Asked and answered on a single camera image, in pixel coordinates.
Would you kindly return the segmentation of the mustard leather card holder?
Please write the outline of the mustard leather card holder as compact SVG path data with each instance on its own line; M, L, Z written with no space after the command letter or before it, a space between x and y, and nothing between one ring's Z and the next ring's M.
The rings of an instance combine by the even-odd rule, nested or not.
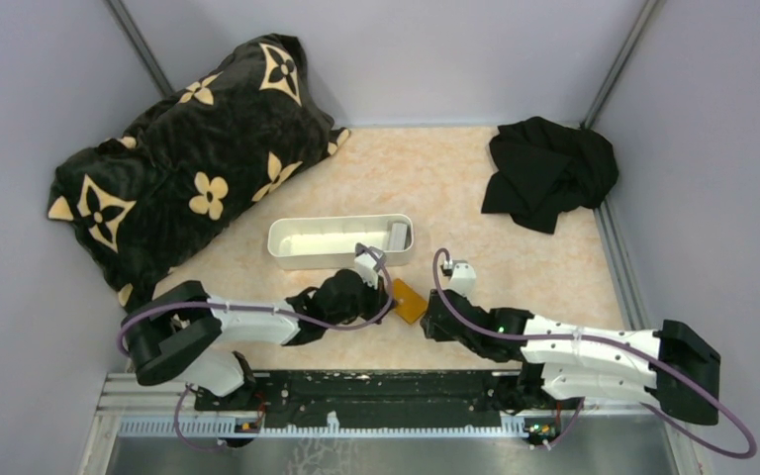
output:
M395 299L395 314L408 325L414 325L427 312L428 300L416 292L402 279L392 284Z

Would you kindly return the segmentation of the white oblong plastic tray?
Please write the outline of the white oblong plastic tray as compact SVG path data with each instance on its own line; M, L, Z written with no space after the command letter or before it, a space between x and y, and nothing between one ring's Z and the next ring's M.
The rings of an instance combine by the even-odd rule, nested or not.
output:
M408 247L398 252L386 250L395 222L409 226ZM351 266L358 242L381 249L386 266L403 266L414 253L415 226L403 214L279 219L269 228L266 248L284 270L339 269Z

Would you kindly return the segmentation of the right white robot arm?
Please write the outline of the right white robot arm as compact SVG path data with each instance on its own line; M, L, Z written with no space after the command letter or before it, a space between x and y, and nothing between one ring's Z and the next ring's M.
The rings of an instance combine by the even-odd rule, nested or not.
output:
M627 400L694 425L718 422L717 408L657 366L663 362L719 396L720 355L682 322L633 332L579 328L528 310L486 311L447 290L430 293L421 327L427 338L459 342L483 358L531 364L553 399Z

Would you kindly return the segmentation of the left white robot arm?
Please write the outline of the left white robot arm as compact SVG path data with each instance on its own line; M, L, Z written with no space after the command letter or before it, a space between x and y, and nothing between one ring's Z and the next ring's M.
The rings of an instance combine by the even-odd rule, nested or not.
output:
M253 374L242 354L222 344L298 346L378 324L396 306L387 280L341 269L318 287L270 304L231 303L189 280L127 315L116 345L142 386L179 381L218 398L234 396L252 389Z

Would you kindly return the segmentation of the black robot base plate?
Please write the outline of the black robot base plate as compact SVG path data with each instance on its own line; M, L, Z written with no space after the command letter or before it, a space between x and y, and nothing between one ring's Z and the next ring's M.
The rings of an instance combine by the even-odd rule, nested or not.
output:
M272 370L228 396L195 395L198 411L251 411L265 428L320 428L329 414L347 429L495 428L503 415L579 404L556 401L525 370Z

